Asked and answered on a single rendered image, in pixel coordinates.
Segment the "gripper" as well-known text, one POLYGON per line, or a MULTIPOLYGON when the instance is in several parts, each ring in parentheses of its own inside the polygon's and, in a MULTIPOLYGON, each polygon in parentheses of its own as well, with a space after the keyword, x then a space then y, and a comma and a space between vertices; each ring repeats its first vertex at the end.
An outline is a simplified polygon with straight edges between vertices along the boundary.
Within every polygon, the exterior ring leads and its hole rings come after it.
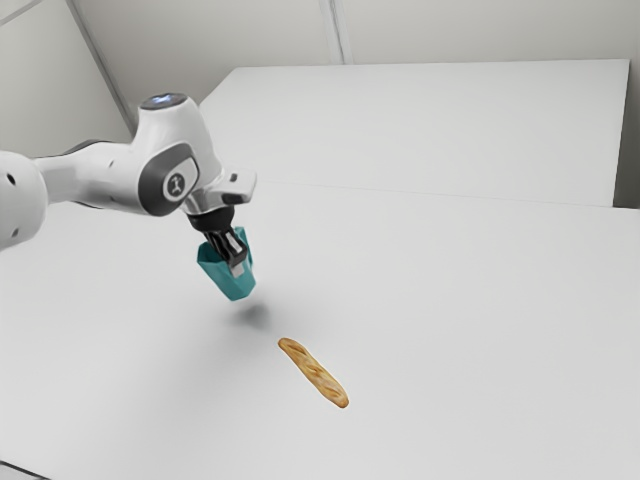
POLYGON ((233 278, 244 274, 244 262, 248 259, 248 246, 238 228, 231 228, 235 208, 224 206, 199 215, 188 215, 191 226, 203 234, 211 247, 210 257, 222 262, 233 278))

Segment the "teal faceted mug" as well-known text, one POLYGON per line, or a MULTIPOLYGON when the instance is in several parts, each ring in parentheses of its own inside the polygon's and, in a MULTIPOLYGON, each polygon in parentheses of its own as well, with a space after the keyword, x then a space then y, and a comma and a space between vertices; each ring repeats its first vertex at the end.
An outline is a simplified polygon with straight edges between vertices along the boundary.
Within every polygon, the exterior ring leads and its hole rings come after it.
POLYGON ((253 275, 253 256, 245 228, 242 226, 235 227, 234 232, 247 247, 247 257, 240 264, 242 270, 239 275, 232 273, 222 257, 207 242, 199 246, 196 257, 197 263, 204 273, 230 301, 248 297, 256 286, 256 280, 253 275))

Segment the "golden baguette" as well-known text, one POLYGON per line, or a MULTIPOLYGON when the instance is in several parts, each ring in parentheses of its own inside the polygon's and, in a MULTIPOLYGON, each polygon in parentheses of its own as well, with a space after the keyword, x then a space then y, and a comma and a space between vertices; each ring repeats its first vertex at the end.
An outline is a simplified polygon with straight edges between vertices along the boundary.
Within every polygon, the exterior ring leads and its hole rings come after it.
POLYGON ((344 387, 302 344, 283 337, 278 340, 278 346, 325 399, 341 409, 349 405, 344 387))

